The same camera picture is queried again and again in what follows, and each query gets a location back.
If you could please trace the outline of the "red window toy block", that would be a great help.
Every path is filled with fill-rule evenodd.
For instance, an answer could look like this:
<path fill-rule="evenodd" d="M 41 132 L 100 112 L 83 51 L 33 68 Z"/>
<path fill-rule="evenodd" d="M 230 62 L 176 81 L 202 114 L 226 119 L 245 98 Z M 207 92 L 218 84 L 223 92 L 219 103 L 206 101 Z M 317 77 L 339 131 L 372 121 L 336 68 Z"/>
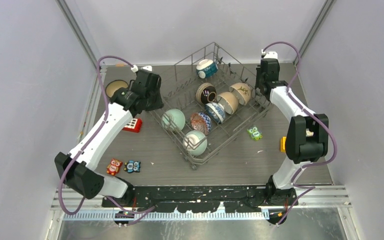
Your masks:
<path fill-rule="evenodd" d="M 143 121 L 140 118 L 133 118 L 127 125 L 123 127 L 123 131 L 139 133 L 141 131 Z"/>

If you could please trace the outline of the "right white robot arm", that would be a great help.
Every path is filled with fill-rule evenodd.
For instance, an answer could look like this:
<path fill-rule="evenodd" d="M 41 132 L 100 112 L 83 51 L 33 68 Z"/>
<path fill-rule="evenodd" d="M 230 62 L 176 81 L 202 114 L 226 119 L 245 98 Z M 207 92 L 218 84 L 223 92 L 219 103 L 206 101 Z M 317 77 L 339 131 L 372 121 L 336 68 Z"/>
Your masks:
<path fill-rule="evenodd" d="M 306 107 L 288 84 L 279 79 L 279 75 L 278 59 L 263 56 L 256 67 L 255 88 L 289 121 L 285 140 L 286 158 L 265 186 L 265 198 L 271 205 L 279 205 L 293 195 L 293 184 L 304 169 L 327 154 L 329 138 L 328 117 Z"/>

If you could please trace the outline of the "brown striped bowl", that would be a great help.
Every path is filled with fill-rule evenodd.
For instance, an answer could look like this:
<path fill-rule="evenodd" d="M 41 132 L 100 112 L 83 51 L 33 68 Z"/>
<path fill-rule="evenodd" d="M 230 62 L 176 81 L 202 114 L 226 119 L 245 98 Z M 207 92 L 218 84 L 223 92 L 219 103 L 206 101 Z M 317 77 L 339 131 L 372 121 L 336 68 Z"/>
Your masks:
<path fill-rule="evenodd" d="M 202 83 L 195 92 L 195 99 L 202 105 L 214 102 L 216 97 L 217 90 L 215 86 L 209 82 Z"/>

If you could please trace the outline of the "green owl puzzle piece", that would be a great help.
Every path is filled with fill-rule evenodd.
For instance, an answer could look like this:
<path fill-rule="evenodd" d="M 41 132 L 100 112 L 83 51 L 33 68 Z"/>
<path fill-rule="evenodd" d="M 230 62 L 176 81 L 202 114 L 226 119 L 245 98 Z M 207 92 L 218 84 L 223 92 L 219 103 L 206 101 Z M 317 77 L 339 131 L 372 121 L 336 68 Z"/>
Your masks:
<path fill-rule="evenodd" d="M 249 127 L 247 129 L 247 133 L 250 136 L 250 138 L 254 141 L 258 141 L 263 137 L 263 135 L 255 125 Z"/>

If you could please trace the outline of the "beige deer bowl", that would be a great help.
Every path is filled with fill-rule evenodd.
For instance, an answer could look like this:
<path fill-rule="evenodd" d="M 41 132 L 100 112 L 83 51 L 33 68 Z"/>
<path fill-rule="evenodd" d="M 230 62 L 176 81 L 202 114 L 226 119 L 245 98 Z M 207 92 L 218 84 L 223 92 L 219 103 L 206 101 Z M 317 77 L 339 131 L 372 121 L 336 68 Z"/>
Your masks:
<path fill-rule="evenodd" d="M 229 91 L 238 99 L 239 104 L 246 106 L 252 96 L 252 89 L 243 82 L 237 82 L 229 86 Z"/>

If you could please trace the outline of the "celadon green bowl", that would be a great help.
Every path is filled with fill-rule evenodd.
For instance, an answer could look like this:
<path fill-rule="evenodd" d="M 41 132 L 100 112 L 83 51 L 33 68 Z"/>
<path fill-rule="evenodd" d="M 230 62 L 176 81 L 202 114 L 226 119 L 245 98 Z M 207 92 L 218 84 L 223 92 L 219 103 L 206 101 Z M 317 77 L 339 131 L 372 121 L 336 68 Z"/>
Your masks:
<path fill-rule="evenodd" d="M 162 114 L 160 123 L 167 131 L 180 132 L 185 127 L 186 117 L 181 110 L 172 108 Z"/>
<path fill-rule="evenodd" d="M 208 146 L 208 140 L 204 133 L 198 130 L 189 131 L 182 140 L 183 147 L 192 156 L 202 155 Z"/>

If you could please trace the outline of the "grey wire dish rack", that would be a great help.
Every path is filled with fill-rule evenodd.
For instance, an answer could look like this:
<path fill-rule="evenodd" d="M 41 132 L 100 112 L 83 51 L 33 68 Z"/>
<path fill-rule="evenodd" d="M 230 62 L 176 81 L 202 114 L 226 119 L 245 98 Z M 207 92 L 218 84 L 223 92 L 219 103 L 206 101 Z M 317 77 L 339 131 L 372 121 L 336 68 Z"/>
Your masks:
<path fill-rule="evenodd" d="M 151 112 L 193 170 L 207 163 L 255 122 L 271 103 L 256 92 L 255 74 L 212 42 L 161 74 L 163 107 Z"/>

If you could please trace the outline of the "blue floral white bowl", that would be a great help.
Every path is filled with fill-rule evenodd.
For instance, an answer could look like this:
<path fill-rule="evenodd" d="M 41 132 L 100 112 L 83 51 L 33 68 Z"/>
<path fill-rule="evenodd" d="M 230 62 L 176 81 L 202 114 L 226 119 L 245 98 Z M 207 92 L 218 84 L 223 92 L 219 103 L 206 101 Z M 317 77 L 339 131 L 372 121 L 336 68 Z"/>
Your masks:
<path fill-rule="evenodd" d="M 222 105 L 217 102 L 209 102 L 205 104 L 205 109 L 216 123 L 222 124 L 224 122 L 226 113 Z"/>

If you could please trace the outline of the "red blue zigzag bowl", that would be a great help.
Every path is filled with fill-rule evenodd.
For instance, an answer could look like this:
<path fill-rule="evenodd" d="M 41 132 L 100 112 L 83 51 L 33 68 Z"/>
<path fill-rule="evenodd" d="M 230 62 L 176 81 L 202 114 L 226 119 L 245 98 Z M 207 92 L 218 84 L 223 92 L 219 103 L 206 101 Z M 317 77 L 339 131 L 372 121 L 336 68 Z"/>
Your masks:
<path fill-rule="evenodd" d="M 190 124 L 196 131 L 208 135 L 212 128 L 211 118 L 203 112 L 195 112 L 190 116 Z"/>

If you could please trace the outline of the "plain beige bowl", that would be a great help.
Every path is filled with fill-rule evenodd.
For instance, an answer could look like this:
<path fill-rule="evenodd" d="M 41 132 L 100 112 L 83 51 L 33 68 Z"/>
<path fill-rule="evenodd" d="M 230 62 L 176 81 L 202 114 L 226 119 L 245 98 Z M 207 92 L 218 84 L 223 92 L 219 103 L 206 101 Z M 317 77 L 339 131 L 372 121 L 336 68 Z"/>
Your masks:
<path fill-rule="evenodd" d="M 216 100 L 224 107 L 225 112 L 229 115 L 233 115 L 239 107 L 239 100 L 229 91 L 218 94 Z"/>

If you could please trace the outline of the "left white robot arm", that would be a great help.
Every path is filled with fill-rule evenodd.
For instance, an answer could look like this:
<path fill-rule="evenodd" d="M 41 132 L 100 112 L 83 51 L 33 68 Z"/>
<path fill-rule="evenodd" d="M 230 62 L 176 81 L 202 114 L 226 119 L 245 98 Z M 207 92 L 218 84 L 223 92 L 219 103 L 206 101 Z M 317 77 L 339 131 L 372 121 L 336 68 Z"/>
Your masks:
<path fill-rule="evenodd" d="M 126 181 L 99 174 L 96 168 L 115 137 L 136 115 L 163 107 L 161 82 L 160 75 L 148 65 L 136 71 L 136 78 L 128 88 L 114 92 L 104 114 L 85 138 L 69 153 L 56 155 L 56 169 L 65 185 L 86 199 L 110 196 L 121 207 L 133 202 L 133 193 Z"/>

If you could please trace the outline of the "yellow window toy block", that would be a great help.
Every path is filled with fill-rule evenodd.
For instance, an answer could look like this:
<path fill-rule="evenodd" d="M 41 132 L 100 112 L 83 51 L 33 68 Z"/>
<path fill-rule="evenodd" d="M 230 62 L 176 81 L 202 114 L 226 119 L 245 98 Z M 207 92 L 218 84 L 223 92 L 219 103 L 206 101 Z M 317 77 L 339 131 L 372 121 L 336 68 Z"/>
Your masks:
<path fill-rule="evenodd" d="M 287 140 L 287 137 L 286 136 L 283 136 L 281 139 L 280 139 L 280 147 L 279 147 L 279 150 L 281 153 L 285 153 L 286 152 L 286 140 Z"/>

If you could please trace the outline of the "blue owl puzzle piece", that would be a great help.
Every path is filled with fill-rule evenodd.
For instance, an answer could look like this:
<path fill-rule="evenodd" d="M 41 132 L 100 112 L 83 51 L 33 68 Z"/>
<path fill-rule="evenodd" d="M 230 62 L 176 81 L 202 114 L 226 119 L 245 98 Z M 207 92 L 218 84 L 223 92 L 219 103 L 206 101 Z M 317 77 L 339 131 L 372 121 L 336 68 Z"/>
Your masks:
<path fill-rule="evenodd" d="M 123 170 L 127 173 L 139 173 L 141 171 L 141 162 L 138 160 L 129 160 L 124 163 Z"/>

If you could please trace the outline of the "dark teal bowl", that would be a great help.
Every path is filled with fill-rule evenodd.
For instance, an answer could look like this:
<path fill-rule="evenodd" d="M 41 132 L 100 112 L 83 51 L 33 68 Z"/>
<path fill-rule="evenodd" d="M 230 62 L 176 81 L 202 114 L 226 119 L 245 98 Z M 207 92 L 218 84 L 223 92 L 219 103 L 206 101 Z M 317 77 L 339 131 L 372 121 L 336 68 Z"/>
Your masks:
<path fill-rule="evenodd" d="M 110 99 L 118 89 L 120 88 L 127 89 L 128 87 L 129 87 L 129 84 L 125 80 L 121 80 L 121 79 L 113 80 L 105 87 L 105 94 Z"/>

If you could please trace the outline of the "teal white bowl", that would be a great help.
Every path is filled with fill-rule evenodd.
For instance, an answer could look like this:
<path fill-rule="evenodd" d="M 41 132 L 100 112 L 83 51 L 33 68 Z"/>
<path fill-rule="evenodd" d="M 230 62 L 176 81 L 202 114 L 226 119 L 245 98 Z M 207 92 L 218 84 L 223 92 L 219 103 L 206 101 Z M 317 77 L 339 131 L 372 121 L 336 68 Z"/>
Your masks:
<path fill-rule="evenodd" d="M 201 79 L 209 78 L 217 71 L 218 66 L 212 59 L 203 59 L 196 66 L 196 74 Z"/>

